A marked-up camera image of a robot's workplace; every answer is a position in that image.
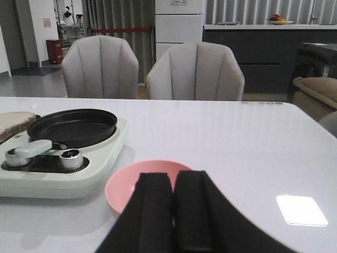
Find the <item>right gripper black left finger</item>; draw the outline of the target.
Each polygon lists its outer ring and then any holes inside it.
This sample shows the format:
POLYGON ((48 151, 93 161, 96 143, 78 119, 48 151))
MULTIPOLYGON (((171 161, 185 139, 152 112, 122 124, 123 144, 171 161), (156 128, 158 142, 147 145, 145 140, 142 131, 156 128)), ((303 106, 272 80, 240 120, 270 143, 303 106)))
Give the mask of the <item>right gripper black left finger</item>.
POLYGON ((135 190, 96 252, 171 252, 173 194, 166 173, 141 173, 135 190))

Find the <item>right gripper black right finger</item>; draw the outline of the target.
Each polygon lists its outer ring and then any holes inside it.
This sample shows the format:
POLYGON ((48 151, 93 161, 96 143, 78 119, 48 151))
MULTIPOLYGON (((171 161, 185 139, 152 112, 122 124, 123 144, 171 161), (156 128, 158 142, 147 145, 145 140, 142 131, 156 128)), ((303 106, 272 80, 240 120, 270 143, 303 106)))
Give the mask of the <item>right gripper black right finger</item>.
POLYGON ((241 214, 205 171, 176 178, 175 252, 292 252, 241 214))

